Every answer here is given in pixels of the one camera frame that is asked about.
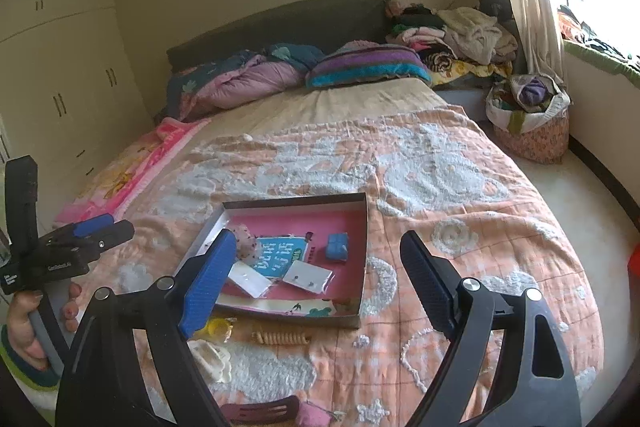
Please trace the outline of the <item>person's left hand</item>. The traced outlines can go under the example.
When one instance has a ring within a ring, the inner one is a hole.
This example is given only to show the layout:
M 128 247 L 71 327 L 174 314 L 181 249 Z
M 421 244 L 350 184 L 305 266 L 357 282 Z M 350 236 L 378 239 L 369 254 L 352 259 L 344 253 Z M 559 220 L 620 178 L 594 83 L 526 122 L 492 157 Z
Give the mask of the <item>person's left hand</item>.
M 75 282 L 70 282 L 67 303 L 61 309 L 63 324 L 70 333 L 77 331 L 79 313 L 77 298 L 81 293 L 82 287 Z M 36 338 L 29 314 L 38 309 L 41 299 L 40 291 L 16 293 L 6 316 L 6 332 L 11 348 L 29 366 L 40 372 L 49 368 L 49 361 L 41 343 Z

